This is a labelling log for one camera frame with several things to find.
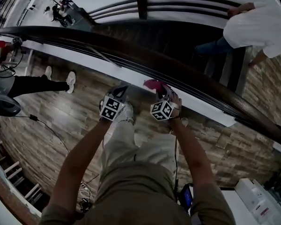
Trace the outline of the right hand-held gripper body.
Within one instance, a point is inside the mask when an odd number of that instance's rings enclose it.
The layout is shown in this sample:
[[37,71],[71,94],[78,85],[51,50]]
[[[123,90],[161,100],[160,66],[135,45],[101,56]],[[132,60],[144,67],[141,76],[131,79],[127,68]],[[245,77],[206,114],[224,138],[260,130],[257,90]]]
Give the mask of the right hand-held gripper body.
[[174,117],[172,116],[174,109],[180,111],[180,106],[174,102],[163,100],[150,106],[150,114],[157,121],[169,120]]

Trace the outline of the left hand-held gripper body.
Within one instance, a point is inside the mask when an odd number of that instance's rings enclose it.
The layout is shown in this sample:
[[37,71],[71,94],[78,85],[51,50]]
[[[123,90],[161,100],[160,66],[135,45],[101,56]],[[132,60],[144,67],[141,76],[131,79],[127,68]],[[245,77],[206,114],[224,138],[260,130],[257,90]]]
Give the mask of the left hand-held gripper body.
[[105,95],[99,106],[100,118],[114,121],[124,107],[125,104]]

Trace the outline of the red cloth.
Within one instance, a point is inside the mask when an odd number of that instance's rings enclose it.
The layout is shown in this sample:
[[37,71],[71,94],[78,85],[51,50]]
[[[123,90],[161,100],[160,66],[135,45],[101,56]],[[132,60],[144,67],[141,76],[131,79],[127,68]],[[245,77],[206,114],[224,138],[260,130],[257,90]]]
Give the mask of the red cloth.
[[163,81],[158,81],[155,79],[146,80],[144,81],[143,85],[150,90],[156,90],[158,92],[162,92],[164,86],[167,86],[167,84],[164,83]]

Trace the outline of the dark wooden railing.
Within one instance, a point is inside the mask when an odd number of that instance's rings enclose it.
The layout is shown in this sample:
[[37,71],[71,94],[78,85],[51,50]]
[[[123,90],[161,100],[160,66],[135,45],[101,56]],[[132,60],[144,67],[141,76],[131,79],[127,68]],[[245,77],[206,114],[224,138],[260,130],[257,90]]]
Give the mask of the dark wooden railing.
[[49,26],[20,26],[0,29],[0,35],[66,48],[85,55],[99,52],[116,64],[193,95],[236,118],[268,138],[281,141],[276,125],[245,99],[190,66],[161,53],[128,42],[82,30]]

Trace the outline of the person's right forearm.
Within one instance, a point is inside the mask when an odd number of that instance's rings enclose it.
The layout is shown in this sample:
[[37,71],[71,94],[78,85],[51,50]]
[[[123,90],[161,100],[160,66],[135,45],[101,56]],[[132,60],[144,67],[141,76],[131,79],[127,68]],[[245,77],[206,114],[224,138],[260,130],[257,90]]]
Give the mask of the person's right forearm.
[[198,188],[206,184],[215,184],[209,159],[195,134],[185,127],[179,118],[169,120],[169,124],[188,164],[193,186]]

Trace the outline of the person's left forearm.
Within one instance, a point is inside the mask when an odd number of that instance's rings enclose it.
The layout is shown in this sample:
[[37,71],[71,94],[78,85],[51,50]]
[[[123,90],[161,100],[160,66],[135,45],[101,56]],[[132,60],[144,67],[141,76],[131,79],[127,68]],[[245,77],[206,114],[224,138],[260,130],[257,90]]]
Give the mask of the person's left forearm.
[[111,121],[101,119],[69,152],[59,172],[49,204],[57,204],[67,210],[75,209],[82,178],[110,125]]

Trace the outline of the person's right hand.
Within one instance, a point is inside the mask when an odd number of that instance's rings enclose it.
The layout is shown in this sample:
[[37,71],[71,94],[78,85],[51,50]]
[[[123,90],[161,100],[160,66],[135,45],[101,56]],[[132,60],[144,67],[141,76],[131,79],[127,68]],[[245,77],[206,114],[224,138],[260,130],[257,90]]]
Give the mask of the person's right hand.
[[179,98],[179,96],[175,92],[172,93],[171,101],[173,103],[177,104],[178,106],[182,105],[182,100]]

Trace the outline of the person's left shoe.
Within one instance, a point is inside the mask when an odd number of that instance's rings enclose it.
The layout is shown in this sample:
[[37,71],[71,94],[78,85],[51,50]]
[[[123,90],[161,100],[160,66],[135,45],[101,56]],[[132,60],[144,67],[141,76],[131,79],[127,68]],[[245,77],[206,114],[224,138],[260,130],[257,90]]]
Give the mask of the person's left shoe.
[[122,111],[122,119],[123,121],[128,121],[132,125],[134,125],[135,120],[134,120],[134,110],[133,106],[130,102],[125,102],[125,107]]

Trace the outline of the person's beige trousers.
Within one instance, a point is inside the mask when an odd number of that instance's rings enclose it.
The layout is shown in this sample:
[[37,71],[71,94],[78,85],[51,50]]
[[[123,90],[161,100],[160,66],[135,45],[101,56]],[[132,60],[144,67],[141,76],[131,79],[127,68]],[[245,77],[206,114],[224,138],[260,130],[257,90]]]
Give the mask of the person's beige trousers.
[[175,177],[176,159],[179,156],[175,146],[176,137],[172,134],[157,134],[138,147],[134,140],[134,125],[121,120],[122,111],[114,121],[116,126],[111,138],[104,145],[99,160],[101,168],[105,170],[112,165],[137,161],[161,165],[169,171],[170,176]]

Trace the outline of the dark wooden staircase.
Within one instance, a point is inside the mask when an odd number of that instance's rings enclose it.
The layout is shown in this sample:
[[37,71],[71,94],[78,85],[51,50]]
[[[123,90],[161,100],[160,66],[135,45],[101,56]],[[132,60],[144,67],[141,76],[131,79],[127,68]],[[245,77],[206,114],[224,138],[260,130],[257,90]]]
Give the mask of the dark wooden staircase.
[[247,75],[246,49],[193,58],[193,48],[219,39],[222,29],[189,22],[125,21],[94,26],[92,32],[135,43],[194,67],[232,92],[242,95]]

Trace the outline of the person's olive shirt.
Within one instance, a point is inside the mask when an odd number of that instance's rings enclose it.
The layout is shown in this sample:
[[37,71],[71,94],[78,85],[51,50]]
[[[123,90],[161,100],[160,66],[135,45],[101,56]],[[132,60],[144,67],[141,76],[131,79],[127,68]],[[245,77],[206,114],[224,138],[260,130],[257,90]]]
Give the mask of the person's olive shirt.
[[170,173],[160,165],[127,162],[107,168],[96,200],[76,220],[64,208],[47,206],[39,225],[236,225],[222,191],[206,184],[194,191],[190,212],[175,201]]

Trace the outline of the white power strip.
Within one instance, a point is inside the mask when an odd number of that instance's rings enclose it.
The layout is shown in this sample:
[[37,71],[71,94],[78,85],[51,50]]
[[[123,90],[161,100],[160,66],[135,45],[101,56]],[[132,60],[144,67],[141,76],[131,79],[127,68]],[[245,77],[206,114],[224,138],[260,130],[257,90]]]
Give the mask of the white power strip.
[[84,181],[81,182],[80,188],[79,188],[79,194],[82,197],[82,200],[85,202],[91,202],[92,201],[92,193],[90,190],[90,186],[85,183]]

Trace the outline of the black hip-mounted device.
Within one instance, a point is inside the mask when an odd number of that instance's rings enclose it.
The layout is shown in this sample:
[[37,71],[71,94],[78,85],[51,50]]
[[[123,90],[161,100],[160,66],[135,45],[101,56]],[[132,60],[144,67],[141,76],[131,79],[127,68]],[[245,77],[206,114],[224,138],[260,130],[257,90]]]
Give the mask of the black hip-mounted device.
[[190,184],[185,184],[182,190],[178,193],[177,196],[180,205],[188,212],[192,206],[193,197],[190,190]]

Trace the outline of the dark wooden stair banister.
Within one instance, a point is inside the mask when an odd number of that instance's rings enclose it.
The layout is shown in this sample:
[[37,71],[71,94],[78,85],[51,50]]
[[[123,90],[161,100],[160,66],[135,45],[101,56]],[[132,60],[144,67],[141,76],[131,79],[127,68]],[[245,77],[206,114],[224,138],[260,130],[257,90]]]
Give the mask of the dark wooden stair banister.
[[128,20],[165,20],[202,24],[222,29],[228,10],[238,0],[77,0],[97,23]]

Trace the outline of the white metal rack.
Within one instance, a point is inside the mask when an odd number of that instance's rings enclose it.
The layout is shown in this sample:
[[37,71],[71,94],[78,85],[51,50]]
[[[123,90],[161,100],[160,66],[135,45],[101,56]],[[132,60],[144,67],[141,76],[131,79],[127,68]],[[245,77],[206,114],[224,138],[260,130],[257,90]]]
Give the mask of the white metal rack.
[[35,207],[37,201],[42,197],[42,188],[31,183],[23,173],[23,168],[19,161],[12,161],[4,150],[0,139],[0,178],[7,185],[11,194],[28,208],[32,215],[41,217],[40,209]]

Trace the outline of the white cardboard box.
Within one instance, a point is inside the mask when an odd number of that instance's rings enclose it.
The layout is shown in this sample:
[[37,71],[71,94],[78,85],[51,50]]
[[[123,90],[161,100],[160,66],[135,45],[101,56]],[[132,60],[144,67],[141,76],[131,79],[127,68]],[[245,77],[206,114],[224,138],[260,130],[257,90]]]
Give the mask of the white cardboard box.
[[260,189],[248,178],[240,179],[235,186],[235,191],[250,212],[254,200],[266,199]]

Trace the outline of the black equipment on floor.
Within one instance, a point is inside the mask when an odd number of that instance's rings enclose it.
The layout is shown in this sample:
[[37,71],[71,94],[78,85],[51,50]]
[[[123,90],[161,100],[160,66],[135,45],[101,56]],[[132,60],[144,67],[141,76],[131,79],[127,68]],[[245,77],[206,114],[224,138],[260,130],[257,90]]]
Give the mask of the black equipment on floor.
[[281,170],[274,172],[272,177],[264,183],[263,187],[281,205]]

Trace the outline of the clear plastic box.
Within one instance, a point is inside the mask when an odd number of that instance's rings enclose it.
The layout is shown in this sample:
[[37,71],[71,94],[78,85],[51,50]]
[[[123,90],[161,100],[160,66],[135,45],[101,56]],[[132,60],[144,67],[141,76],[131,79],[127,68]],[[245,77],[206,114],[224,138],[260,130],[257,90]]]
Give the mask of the clear plastic box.
[[266,222],[272,214],[266,199],[254,200],[254,204],[250,209],[250,213],[259,224]]

